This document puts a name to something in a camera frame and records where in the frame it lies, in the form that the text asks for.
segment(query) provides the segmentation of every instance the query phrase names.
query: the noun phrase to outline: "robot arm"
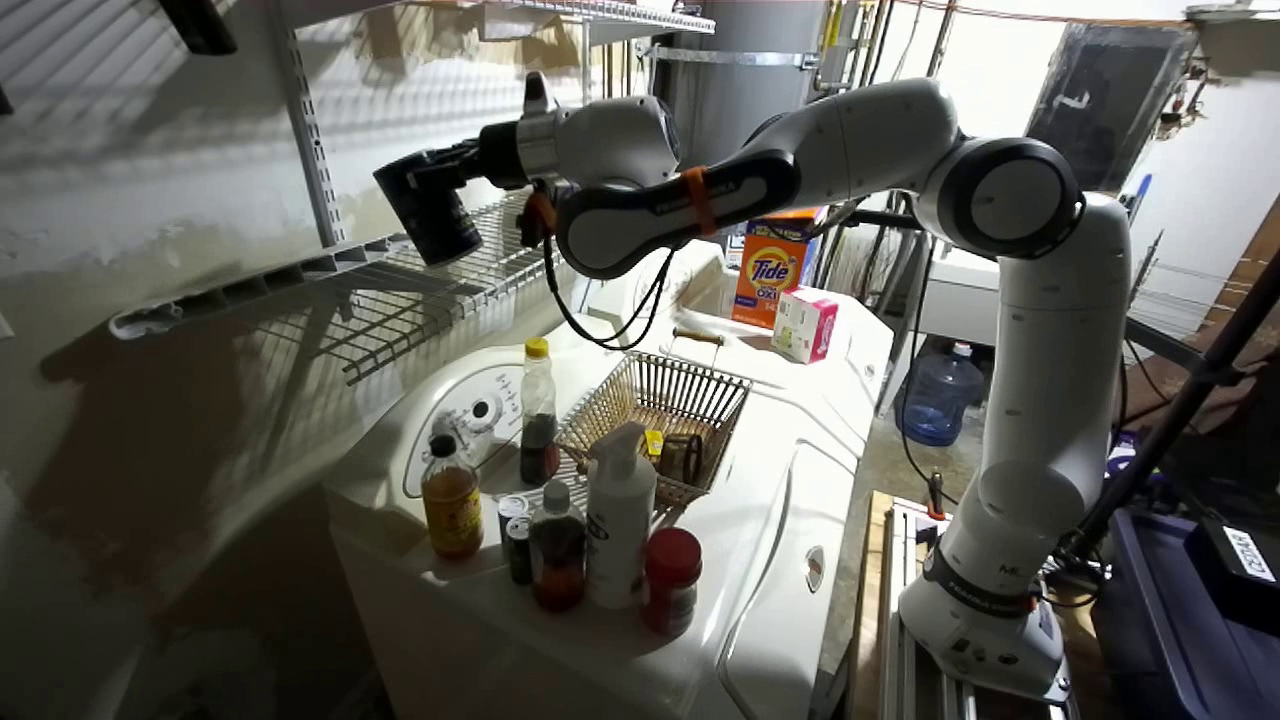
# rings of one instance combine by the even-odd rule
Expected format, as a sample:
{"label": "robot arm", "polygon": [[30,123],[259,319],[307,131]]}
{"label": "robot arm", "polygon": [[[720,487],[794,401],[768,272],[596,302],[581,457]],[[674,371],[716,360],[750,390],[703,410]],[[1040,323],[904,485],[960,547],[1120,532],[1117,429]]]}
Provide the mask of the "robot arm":
{"label": "robot arm", "polygon": [[986,466],[930,572],[901,595],[901,619],[933,660],[971,683],[1061,696],[1058,617],[1038,599],[1058,542],[1100,491],[1111,378],[1129,295],[1129,228],[1089,202],[1070,165],[1038,139],[967,139],[930,82],[827,97],[766,123],[737,155],[684,169],[654,106],[492,123],[482,144],[379,185],[414,240],[460,235],[452,216],[414,202],[488,175],[499,190],[549,185],[549,226],[584,275],[620,275],[654,248],[787,208],[916,192],[930,228],[1002,261],[1002,360],[989,401]]}

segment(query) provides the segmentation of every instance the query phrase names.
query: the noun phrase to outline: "yellow bottle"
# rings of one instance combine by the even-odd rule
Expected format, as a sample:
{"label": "yellow bottle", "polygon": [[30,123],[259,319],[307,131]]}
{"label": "yellow bottle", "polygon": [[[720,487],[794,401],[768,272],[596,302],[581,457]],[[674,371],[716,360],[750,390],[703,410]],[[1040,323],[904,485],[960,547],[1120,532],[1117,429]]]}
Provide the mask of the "yellow bottle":
{"label": "yellow bottle", "polygon": [[482,480],[460,466],[455,439],[434,439],[434,467],[424,480],[428,537],[439,561],[468,561],[482,554]]}

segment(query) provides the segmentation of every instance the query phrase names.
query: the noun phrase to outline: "cardboard box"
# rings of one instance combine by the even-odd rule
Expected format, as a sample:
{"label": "cardboard box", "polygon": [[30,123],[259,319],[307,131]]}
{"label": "cardboard box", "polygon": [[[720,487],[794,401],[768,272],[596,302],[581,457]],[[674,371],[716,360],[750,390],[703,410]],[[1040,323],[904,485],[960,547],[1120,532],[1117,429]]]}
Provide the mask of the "cardboard box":
{"label": "cardboard box", "polygon": [[797,366],[826,360],[841,304],[827,293],[800,287],[778,304],[772,347]]}
{"label": "cardboard box", "polygon": [[731,293],[731,319],[772,330],[784,293],[812,281],[816,208],[772,213],[750,226]]}

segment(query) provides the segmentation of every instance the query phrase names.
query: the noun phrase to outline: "orange box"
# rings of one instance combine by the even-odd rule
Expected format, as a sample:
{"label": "orange box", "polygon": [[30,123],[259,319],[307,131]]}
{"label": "orange box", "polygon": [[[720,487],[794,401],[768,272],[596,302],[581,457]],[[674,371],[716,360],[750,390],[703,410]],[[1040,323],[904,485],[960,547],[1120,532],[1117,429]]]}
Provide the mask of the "orange box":
{"label": "orange box", "polygon": [[816,208],[787,208],[750,226],[731,319],[772,330],[782,295],[812,281],[812,226]]}

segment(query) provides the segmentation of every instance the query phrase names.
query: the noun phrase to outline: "dish rack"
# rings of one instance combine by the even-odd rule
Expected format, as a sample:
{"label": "dish rack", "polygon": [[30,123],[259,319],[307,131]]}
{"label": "dish rack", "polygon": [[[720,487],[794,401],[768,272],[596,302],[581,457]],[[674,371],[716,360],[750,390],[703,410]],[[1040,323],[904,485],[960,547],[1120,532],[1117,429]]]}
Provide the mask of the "dish rack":
{"label": "dish rack", "polygon": [[684,511],[691,499],[708,495],[720,461],[729,451],[731,429],[750,404],[751,384],[708,366],[629,352],[620,370],[567,417],[562,445],[571,457],[588,457],[620,424],[661,429],[670,439],[700,445],[700,466],[691,475],[674,475],[661,467],[658,511]]}

